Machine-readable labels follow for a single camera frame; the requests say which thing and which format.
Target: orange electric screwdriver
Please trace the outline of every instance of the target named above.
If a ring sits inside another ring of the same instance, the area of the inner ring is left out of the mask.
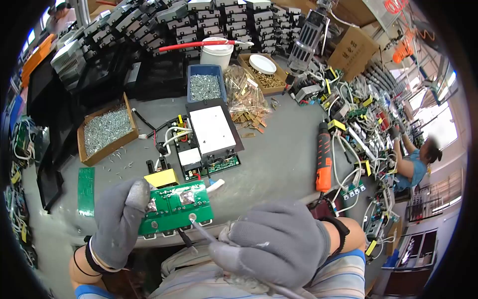
[[[317,179],[315,180],[315,189],[327,192],[330,189],[332,179],[332,147],[326,122],[319,124],[317,147]]]

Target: forearm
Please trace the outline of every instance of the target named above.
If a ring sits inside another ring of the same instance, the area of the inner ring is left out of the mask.
[[[403,140],[403,145],[405,146],[409,154],[413,153],[414,150],[417,149],[406,134],[402,134],[402,140]]]
[[[363,232],[362,227],[351,218],[338,217],[337,219],[350,230],[350,233],[345,237],[344,248],[342,248],[341,252],[349,252],[354,249],[365,251],[365,233]],[[340,246],[340,235],[333,224],[326,221],[323,221],[322,223],[330,235],[329,255],[331,255]]]
[[[393,151],[397,155],[397,163],[402,160],[402,151],[400,150],[400,139],[397,139],[393,142]]]
[[[102,275],[94,271],[88,264],[85,246],[80,247],[74,257],[72,256],[69,264],[69,274],[73,289],[76,289],[79,285],[97,285],[101,286]]]

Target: hand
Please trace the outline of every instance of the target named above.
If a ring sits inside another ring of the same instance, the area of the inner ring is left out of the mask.
[[[400,134],[398,133],[398,129],[396,127],[390,127],[388,129],[388,133],[390,134],[390,139],[392,139],[392,141],[400,139]]]
[[[149,199],[148,182],[135,178],[107,189],[95,204],[98,230],[91,238],[91,249],[108,266],[126,265]]]
[[[395,126],[395,128],[397,128],[400,133],[405,134],[405,127],[401,122],[398,124],[398,126]]]
[[[252,208],[209,245],[213,261],[236,275],[297,289],[328,257],[330,236],[300,202]]]

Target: striped shirt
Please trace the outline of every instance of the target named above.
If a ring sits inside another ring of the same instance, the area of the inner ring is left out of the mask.
[[[317,271],[305,293],[324,299],[365,298],[365,256],[358,249],[329,258]],[[113,299],[107,291],[91,285],[75,290],[78,299]],[[206,262],[174,271],[165,279],[150,299],[260,299],[266,294],[250,294],[228,284],[222,269]],[[284,298],[275,294],[272,298]]]

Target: white plastic container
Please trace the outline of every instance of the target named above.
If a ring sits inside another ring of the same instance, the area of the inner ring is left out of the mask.
[[[226,41],[227,39],[222,37],[208,37],[203,40],[207,41]],[[232,51],[234,51],[233,44],[218,44],[218,45],[206,45],[202,46],[201,60],[202,65],[217,65],[220,66],[224,72],[229,66],[229,60],[231,59]]]

